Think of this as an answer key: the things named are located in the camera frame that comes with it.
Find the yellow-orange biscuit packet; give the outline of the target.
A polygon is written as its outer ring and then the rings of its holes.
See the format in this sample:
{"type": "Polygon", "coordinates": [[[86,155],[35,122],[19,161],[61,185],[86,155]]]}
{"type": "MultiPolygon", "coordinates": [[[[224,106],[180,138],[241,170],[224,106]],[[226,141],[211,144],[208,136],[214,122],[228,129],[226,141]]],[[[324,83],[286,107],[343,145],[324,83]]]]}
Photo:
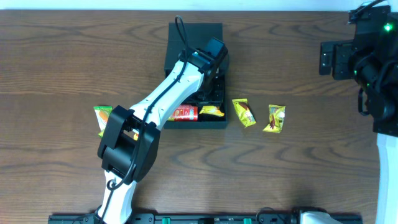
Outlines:
{"type": "Polygon", "coordinates": [[[212,105],[203,106],[199,114],[212,115],[216,117],[224,116],[224,113],[220,110],[219,106],[212,106],[212,105]]]}

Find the red Pringles can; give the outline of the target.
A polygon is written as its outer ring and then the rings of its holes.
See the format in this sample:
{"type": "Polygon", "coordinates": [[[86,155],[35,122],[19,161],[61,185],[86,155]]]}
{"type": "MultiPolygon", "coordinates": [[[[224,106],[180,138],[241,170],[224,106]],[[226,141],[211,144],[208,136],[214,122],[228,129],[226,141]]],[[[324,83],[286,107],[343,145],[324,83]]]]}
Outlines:
{"type": "Polygon", "coordinates": [[[180,105],[167,119],[168,121],[197,121],[198,107],[192,105],[180,105]]]}

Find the yellow Apollo chocolate packet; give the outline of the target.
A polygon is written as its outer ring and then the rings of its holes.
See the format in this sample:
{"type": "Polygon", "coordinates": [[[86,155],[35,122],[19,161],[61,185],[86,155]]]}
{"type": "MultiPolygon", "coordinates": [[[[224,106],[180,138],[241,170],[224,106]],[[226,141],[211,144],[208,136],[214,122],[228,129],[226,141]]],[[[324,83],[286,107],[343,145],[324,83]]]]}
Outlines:
{"type": "Polygon", "coordinates": [[[264,132],[280,133],[284,125],[285,106],[269,105],[269,124],[263,129],[264,132]]]}

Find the green wafer snack packet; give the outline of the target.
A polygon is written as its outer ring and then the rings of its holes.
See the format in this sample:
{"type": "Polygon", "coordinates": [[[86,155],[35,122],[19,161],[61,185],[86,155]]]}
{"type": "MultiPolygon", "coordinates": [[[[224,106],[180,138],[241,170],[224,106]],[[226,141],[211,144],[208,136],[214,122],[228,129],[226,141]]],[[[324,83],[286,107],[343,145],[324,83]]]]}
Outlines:
{"type": "Polygon", "coordinates": [[[103,134],[104,134],[104,130],[107,125],[107,122],[108,122],[108,118],[113,110],[113,107],[112,106],[94,106],[93,109],[96,113],[98,125],[100,128],[100,132],[98,133],[98,136],[102,138],[103,134]]]}

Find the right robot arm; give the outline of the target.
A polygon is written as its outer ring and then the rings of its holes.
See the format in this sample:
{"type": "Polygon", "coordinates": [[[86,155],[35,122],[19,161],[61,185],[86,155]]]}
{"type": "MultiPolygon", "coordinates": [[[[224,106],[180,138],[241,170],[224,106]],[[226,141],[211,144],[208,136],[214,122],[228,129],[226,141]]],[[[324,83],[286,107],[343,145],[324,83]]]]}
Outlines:
{"type": "Polygon", "coordinates": [[[397,3],[365,2],[348,14],[354,37],[320,44],[319,74],[359,85],[358,111],[377,134],[376,223],[397,223],[397,3]]]}

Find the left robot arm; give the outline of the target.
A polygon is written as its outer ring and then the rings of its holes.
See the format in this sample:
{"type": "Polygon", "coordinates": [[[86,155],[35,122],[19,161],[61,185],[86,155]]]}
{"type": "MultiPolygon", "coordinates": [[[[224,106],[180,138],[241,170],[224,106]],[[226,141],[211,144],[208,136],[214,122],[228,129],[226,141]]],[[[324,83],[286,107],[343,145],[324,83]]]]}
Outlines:
{"type": "Polygon", "coordinates": [[[115,107],[101,138],[98,157],[106,178],[100,223],[126,223],[136,184],[153,166],[160,132],[172,113],[217,75],[228,49],[211,38],[204,49],[186,47],[165,80],[129,109],[115,107]]]}

